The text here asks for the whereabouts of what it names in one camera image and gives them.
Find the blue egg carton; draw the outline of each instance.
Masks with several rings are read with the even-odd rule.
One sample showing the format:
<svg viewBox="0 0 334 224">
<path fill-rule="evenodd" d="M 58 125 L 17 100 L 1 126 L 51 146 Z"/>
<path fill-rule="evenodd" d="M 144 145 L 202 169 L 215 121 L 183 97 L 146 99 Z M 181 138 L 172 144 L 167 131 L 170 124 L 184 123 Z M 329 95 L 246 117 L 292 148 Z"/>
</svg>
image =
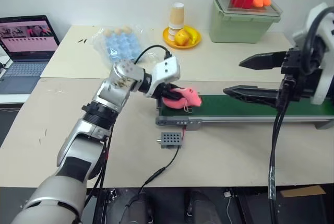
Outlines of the blue egg carton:
<svg viewBox="0 0 334 224">
<path fill-rule="evenodd" d="M 113 33 L 110 37 L 104 36 L 109 58 L 115 62 L 120 59 L 134 61 L 141 53 L 137 36 L 131 33 Z"/>
</svg>

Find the pink toy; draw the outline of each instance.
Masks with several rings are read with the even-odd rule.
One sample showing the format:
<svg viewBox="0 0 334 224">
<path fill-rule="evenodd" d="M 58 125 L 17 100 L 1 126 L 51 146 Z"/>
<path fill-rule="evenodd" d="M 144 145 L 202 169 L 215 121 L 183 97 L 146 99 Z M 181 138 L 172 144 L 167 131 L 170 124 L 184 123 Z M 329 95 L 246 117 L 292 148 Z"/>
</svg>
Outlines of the pink toy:
<svg viewBox="0 0 334 224">
<path fill-rule="evenodd" d="M 169 108 L 181 109 L 191 106 L 200 107 L 202 103 L 202 100 L 198 96 L 198 93 L 192 88 L 174 88 L 171 89 L 171 91 L 179 92 L 180 94 L 182 94 L 183 98 L 179 100 L 171 100 L 162 97 L 163 103 Z"/>
</svg>

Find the container lid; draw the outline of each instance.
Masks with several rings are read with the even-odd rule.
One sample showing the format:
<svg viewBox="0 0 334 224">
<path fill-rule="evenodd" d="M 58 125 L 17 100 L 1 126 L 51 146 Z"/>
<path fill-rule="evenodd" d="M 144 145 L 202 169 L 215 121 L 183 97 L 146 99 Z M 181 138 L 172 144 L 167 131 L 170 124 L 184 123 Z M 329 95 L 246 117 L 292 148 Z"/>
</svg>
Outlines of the container lid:
<svg viewBox="0 0 334 224">
<path fill-rule="evenodd" d="M 217 0 L 220 8 L 226 14 L 243 14 L 243 15 L 260 15 L 280 17 L 282 10 L 271 0 L 270 6 L 264 6 L 261 8 L 252 7 L 251 9 L 237 8 L 230 6 L 230 0 Z"/>
</svg>

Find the conveyor belt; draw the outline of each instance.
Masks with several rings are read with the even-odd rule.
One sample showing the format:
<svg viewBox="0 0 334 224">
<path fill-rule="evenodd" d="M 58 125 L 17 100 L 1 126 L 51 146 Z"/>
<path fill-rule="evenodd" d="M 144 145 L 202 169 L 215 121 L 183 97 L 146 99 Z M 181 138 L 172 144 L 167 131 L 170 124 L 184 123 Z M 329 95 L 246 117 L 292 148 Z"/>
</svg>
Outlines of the conveyor belt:
<svg viewBox="0 0 334 224">
<path fill-rule="evenodd" d="M 225 95 L 202 95 L 202 106 L 193 107 L 193 112 L 175 110 L 158 104 L 158 125 L 187 125 L 197 129 L 206 122 L 271 122 L 276 110 L 270 106 L 251 104 Z M 315 122 L 318 129 L 334 126 L 334 105 L 325 100 L 322 105 L 313 105 L 309 99 L 291 102 L 284 118 L 286 122 Z"/>
</svg>

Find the plastic bag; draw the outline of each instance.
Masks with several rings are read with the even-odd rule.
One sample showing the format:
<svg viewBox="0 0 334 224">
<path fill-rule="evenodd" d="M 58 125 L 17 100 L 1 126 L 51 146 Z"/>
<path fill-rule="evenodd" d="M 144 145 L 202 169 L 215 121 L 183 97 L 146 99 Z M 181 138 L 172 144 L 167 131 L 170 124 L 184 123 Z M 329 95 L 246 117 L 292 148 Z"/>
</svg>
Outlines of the plastic bag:
<svg viewBox="0 0 334 224">
<path fill-rule="evenodd" d="M 92 44 L 109 65 L 121 59 L 134 62 L 146 47 L 152 45 L 139 26 L 103 27 L 92 37 Z M 156 58 L 155 52 L 148 51 L 140 61 L 156 62 Z"/>
</svg>

